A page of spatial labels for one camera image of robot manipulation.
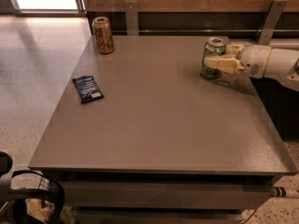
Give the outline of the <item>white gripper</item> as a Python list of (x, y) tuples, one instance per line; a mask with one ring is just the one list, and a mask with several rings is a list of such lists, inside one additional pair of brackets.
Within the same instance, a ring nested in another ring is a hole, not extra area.
[(241, 71), (247, 77), (262, 78), (272, 48), (269, 46), (252, 45), (245, 47), (240, 44), (226, 46), (226, 56), (205, 57), (204, 64), (213, 69), (233, 75)]

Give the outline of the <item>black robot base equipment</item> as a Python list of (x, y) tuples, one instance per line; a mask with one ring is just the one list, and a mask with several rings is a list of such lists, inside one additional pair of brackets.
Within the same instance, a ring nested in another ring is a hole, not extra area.
[[(13, 160), (0, 151), (0, 224), (64, 224), (64, 189), (52, 178), (31, 170), (11, 172)], [(16, 177), (28, 175), (32, 187), (13, 188)]]

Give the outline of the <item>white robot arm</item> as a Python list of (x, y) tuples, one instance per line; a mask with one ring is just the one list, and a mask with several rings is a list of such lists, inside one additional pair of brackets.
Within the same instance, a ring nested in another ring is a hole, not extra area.
[(298, 61), (298, 50), (228, 45), (223, 55), (207, 56), (204, 65), (231, 76), (271, 78), (288, 89), (299, 91)]

